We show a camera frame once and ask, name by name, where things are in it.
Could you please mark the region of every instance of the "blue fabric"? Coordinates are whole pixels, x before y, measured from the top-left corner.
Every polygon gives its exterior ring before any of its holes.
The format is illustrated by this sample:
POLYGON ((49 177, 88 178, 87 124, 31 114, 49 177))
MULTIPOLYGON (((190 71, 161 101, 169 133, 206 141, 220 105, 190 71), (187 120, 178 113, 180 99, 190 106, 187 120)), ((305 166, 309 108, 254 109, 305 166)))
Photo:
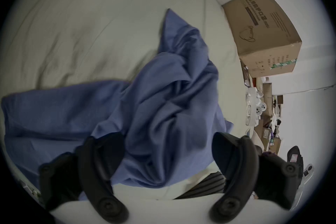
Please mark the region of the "blue fabric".
POLYGON ((2 99, 7 152, 38 186, 38 167, 85 138, 113 132, 126 154, 111 184, 160 188, 212 161, 215 132, 230 132, 218 105, 218 72, 198 29, 168 10, 156 57, 129 84, 101 81, 2 99))

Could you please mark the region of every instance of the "bed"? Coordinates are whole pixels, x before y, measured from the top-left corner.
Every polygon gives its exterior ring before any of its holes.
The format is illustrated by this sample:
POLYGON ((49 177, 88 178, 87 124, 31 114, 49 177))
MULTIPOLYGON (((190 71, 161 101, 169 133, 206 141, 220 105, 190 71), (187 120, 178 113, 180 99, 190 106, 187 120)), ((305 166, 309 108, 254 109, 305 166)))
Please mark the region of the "bed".
MULTIPOLYGON (((165 12, 171 8, 197 27, 219 71, 219 105, 245 135, 245 86, 236 46, 216 0, 17 0, 0 46, 0 97, 31 89, 106 79, 132 80, 157 52, 165 12)), ((1 117, 2 148, 4 136, 1 117)), ((30 182, 8 159, 13 173, 30 182)), ((116 196, 174 199, 211 172, 162 189, 114 186, 116 196)))

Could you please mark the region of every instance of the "label sticker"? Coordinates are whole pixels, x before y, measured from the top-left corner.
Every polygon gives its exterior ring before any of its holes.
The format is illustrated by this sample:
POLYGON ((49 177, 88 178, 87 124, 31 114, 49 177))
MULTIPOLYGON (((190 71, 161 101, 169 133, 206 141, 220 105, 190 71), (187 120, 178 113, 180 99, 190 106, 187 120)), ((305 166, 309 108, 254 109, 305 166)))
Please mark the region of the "label sticker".
POLYGON ((296 155, 296 154, 293 154, 292 157, 291 157, 290 162, 291 162, 291 163, 296 163, 296 161, 297 161, 297 155, 296 155))
POLYGON ((269 130, 264 129, 264 135, 263 135, 263 137, 264 137, 265 139, 268 139, 268 134, 269 134, 269 133, 270 133, 269 130))
POLYGON ((293 63, 296 63, 296 59, 293 59, 293 60, 290 60, 290 61, 287 61, 287 62, 278 62, 278 63, 274 63, 270 69, 274 69, 274 68, 277 68, 277 67, 285 67, 286 65, 290 65, 290 64, 293 64, 293 63))

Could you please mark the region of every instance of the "cardboard box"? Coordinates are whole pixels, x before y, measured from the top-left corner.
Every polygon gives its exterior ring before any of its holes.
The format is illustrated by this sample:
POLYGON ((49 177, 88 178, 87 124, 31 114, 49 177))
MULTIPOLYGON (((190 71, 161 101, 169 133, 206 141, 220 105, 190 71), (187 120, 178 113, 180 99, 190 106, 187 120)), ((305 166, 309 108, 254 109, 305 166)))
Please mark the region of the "cardboard box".
POLYGON ((253 78, 293 71, 302 41, 275 0, 232 0, 223 8, 253 78))
POLYGON ((262 129, 262 135, 261 135, 261 141, 264 145, 264 151, 267 150, 268 143, 270 142, 270 136, 271 136, 271 129, 263 128, 262 129))
POLYGON ((273 115, 273 98, 272 98, 272 83, 263 84, 264 102, 267 106, 266 111, 262 114, 272 117, 273 115))
POLYGON ((257 125, 257 127, 254 127, 254 130, 260 139, 262 138, 263 135, 263 126, 264 126, 264 120, 261 118, 259 120, 259 124, 257 125))
POLYGON ((278 138, 278 137, 275 137, 274 138, 274 145, 269 146, 268 151, 271 151, 271 152, 273 152, 277 155, 279 153, 280 145, 281 145, 281 139, 278 138))

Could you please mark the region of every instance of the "striped fabric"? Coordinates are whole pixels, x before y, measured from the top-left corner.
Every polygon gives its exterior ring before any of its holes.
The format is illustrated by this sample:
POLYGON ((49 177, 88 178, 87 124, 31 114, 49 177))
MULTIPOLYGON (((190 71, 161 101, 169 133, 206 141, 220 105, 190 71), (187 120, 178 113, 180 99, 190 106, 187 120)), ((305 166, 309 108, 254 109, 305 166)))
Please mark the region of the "striped fabric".
POLYGON ((224 186, 225 178, 222 173, 218 171, 208 175, 203 181, 176 199, 188 199, 214 193, 223 193, 224 186))

